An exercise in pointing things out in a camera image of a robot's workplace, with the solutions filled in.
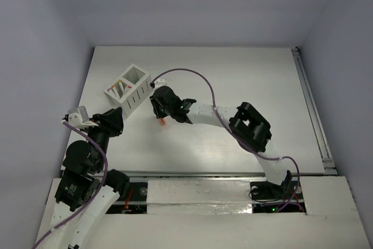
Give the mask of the orange translucent correction tape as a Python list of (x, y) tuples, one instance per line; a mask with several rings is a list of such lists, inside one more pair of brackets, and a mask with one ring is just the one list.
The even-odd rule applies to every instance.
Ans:
[(159, 123), (161, 126), (166, 126), (166, 121), (163, 118), (159, 118)]

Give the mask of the orange capped white marker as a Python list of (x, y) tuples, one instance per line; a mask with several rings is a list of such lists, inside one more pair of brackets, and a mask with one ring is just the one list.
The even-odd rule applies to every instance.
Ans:
[(116, 89), (116, 87), (115, 87), (114, 85), (111, 86), (111, 89), (112, 89), (112, 91), (114, 92), (114, 94), (115, 94), (117, 97), (119, 97), (119, 93), (118, 93), (118, 91), (117, 91), (117, 89)]

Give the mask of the yellow capped white marker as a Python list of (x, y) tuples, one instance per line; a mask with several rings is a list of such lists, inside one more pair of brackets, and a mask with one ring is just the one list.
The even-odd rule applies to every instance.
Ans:
[(125, 88), (124, 88), (123, 83), (122, 83), (121, 80), (118, 81), (118, 88), (120, 89), (120, 93), (123, 96), (124, 93), (125, 93)]

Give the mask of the pink capped white marker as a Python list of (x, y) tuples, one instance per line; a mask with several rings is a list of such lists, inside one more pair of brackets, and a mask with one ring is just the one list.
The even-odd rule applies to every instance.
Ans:
[(117, 95), (115, 94), (115, 92), (113, 91), (113, 88), (112, 88), (112, 87), (108, 88), (108, 89), (107, 89), (107, 92), (108, 92), (108, 93), (111, 93), (114, 97), (117, 96)]

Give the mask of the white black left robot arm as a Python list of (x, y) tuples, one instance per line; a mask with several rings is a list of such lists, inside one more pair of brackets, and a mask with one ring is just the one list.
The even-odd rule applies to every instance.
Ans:
[(129, 192), (129, 177), (110, 170), (106, 156), (109, 140), (123, 132), (122, 108), (89, 117), (81, 106), (69, 110), (61, 122), (82, 139), (67, 147), (52, 232), (43, 248), (85, 248), (110, 206)]

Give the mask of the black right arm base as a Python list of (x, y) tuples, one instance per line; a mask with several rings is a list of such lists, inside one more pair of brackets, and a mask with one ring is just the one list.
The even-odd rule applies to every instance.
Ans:
[(289, 203), (280, 213), (306, 213), (301, 184), (297, 187), (296, 180), (291, 181), (285, 191), (267, 181), (253, 181), (248, 196), (252, 201), (253, 213), (276, 213), (287, 201)]

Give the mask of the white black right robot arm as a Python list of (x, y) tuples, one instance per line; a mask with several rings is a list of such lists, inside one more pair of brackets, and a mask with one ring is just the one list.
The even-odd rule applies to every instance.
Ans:
[(265, 173), (269, 193), (281, 198), (289, 192), (292, 175), (271, 144), (270, 124), (251, 104), (224, 107), (195, 99), (182, 100), (168, 86), (155, 89), (150, 102), (158, 119), (171, 117), (179, 123), (225, 128), (244, 150), (256, 157)]

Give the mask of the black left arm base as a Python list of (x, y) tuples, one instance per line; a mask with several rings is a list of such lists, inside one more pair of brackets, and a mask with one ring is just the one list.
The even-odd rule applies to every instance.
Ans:
[(130, 183), (127, 196), (114, 202), (106, 214), (146, 214), (147, 186), (147, 182)]

